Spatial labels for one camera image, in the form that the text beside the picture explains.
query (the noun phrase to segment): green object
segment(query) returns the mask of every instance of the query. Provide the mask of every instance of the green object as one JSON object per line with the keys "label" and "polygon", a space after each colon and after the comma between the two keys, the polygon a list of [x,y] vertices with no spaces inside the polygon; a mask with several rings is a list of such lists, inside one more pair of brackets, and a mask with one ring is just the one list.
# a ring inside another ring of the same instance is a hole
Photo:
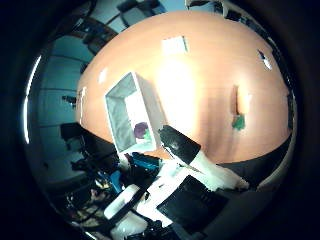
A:
{"label": "green object", "polygon": [[151,141],[150,131],[149,129],[146,129],[145,134],[143,135],[143,139]]}
{"label": "green object", "polygon": [[244,129],[246,126],[246,122],[244,119],[244,115],[238,115],[237,118],[235,119],[235,121],[232,124],[232,127],[237,129],[238,131]]}

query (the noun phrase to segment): chair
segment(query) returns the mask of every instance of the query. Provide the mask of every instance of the chair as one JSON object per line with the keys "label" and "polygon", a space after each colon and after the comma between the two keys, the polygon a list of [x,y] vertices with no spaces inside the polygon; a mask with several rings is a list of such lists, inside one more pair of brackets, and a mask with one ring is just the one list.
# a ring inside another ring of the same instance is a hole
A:
{"label": "chair", "polygon": [[76,107],[77,98],[72,96],[62,96],[62,100],[69,103],[72,108],[74,109]]}
{"label": "chair", "polygon": [[83,74],[87,67],[88,67],[87,63],[82,63],[80,67],[80,74]]}
{"label": "chair", "polygon": [[86,18],[76,31],[85,33],[83,43],[94,55],[117,35],[116,31],[92,18]]}
{"label": "chair", "polygon": [[117,6],[120,11],[120,18],[126,27],[130,27],[148,17],[157,13],[155,8],[160,6],[158,0],[145,0],[137,2],[136,0],[127,0]]}
{"label": "chair", "polygon": [[227,13],[226,19],[238,22],[241,18],[241,13],[238,13],[236,11],[230,10]]}
{"label": "chair", "polygon": [[84,19],[88,18],[96,8],[97,0],[89,0],[89,2],[89,8],[83,8],[80,10],[80,13],[71,13],[63,18],[56,29],[49,35],[47,41],[53,42],[75,31],[83,23]]}
{"label": "chair", "polygon": [[83,138],[85,130],[78,123],[63,123],[60,125],[61,138],[70,151],[82,151],[85,147]]}

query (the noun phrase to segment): desk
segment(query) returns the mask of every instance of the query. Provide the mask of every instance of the desk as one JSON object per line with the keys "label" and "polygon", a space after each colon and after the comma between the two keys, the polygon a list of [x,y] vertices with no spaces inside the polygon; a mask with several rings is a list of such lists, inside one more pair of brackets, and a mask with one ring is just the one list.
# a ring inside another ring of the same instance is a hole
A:
{"label": "desk", "polygon": [[[164,55],[161,42],[184,36],[189,51]],[[269,59],[272,70],[257,50]],[[154,87],[167,124],[202,145],[215,163],[262,156],[289,136],[287,94],[264,40],[246,26],[213,13],[170,12],[148,18],[112,39],[78,84],[76,119],[112,141],[105,94],[129,71]],[[246,128],[232,128],[236,85],[252,95]],[[162,150],[153,155],[166,157]]]}

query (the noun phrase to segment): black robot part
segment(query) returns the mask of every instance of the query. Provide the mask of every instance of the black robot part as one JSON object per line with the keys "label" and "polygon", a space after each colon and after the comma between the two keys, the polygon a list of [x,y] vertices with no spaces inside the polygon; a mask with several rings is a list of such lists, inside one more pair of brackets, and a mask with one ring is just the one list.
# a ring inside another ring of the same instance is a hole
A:
{"label": "black robot part", "polygon": [[227,198],[208,190],[194,177],[187,176],[157,209],[192,233],[217,216],[227,201]]}
{"label": "black robot part", "polygon": [[187,164],[192,162],[201,149],[198,143],[168,125],[164,125],[158,132],[163,147]]}

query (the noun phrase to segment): white plastic part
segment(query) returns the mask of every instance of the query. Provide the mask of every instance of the white plastic part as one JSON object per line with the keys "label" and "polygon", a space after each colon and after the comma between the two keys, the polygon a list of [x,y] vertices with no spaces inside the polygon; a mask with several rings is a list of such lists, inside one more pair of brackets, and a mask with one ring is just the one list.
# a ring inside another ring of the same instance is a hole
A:
{"label": "white plastic part", "polygon": [[180,186],[183,180],[189,175],[189,170],[184,167],[175,168],[174,165],[170,163],[168,166],[164,164],[163,168],[169,170],[167,172],[168,174],[166,175],[165,171],[162,171],[162,176],[148,188],[150,196],[147,200],[141,200],[139,202],[137,205],[137,212],[153,221],[160,220],[162,222],[162,227],[167,227],[172,223],[172,220],[158,211],[157,206],[166,200]]}
{"label": "white plastic part", "polygon": [[147,226],[144,219],[128,212],[110,233],[113,240],[123,240],[127,236],[143,232]]}
{"label": "white plastic part", "polygon": [[220,167],[212,162],[200,150],[190,166],[201,171],[191,171],[191,175],[204,184],[209,190],[247,189],[249,183],[227,168]]}
{"label": "white plastic part", "polygon": [[104,216],[107,219],[111,219],[121,208],[124,207],[126,203],[128,203],[132,197],[136,194],[136,192],[140,188],[134,184],[129,185],[126,189],[124,189],[119,196],[109,204],[109,206],[104,210]]}

